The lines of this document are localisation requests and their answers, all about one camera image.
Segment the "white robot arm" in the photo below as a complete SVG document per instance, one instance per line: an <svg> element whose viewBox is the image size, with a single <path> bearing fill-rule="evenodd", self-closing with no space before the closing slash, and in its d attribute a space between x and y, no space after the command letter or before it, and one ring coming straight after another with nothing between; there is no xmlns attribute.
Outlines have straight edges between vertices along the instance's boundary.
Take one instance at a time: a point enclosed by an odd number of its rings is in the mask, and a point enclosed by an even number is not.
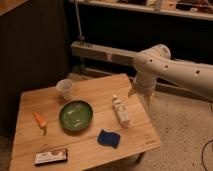
<svg viewBox="0 0 213 171"><path fill-rule="evenodd" d="M133 67L137 73L129 97L135 93L150 97L161 78L205 98L213 109L213 65L172 60L170 49L158 44L137 52Z"/></svg>

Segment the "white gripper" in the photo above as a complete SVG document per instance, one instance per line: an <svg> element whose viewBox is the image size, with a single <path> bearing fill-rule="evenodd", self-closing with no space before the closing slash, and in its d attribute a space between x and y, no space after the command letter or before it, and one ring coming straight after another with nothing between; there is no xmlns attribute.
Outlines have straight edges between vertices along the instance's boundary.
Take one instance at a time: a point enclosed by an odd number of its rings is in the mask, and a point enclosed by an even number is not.
<svg viewBox="0 0 213 171"><path fill-rule="evenodd" d="M128 92L128 97L138 93L141 93L144 96L145 104L147 109L150 109L153 91L155 90L157 78L152 74L145 72L138 72L133 81L133 87L130 88Z"/></svg>

